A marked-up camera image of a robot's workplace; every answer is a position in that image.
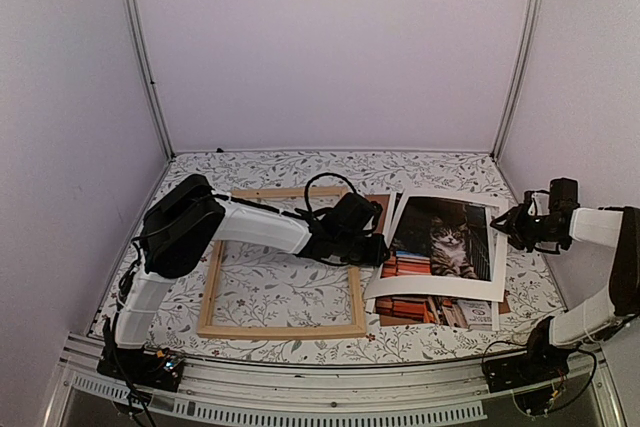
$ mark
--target leaf pattern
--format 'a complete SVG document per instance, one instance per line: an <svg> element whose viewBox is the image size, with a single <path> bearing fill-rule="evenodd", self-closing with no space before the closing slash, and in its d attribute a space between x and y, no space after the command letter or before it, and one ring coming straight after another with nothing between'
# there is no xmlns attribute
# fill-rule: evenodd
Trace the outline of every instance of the leaf pattern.
<svg viewBox="0 0 640 427"><path fill-rule="evenodd" d="M414 152L234 152L179 155L154 201L191 173L207 176L216 190L302 187L313 175L346 175L363 193L401 192L410 187L485 193L513 201L493 160L485 154ZM334 185L321 179L319 185ZM367 314L368 335L360 339L316 341L232 341L202 339L196 326L212 246L188 276L179 279L162 302L149 330L150 345L187 354L297 364L436 362L482 354L494 340L521 342L541 318L562 309L542 257L510 250L507 291L511 313L500 316L500 331L482 332L437 325L380 327ZM130 248L107 299L96 314L91 335L100 337L105 316L113 316L120 275L135 258ZM297 259L273 249L228 243L216 321L230 325L314 326L344 324L351 316L346 272ZM361 270L366 286L372 271ZM496 346L495 351L508 349Z"/></svg>

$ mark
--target kitten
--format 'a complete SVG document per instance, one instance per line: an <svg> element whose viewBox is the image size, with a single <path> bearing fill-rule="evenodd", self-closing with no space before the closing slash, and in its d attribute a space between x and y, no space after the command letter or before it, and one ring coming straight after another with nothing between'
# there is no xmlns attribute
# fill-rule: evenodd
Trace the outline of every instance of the kitten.
<svg viewBox="0 0 640 427"><path fill-rule="evenodd" d="M467 258L467 224L445 225L438 217L431 220L431 271L434 275L477 279Z"/></svg>

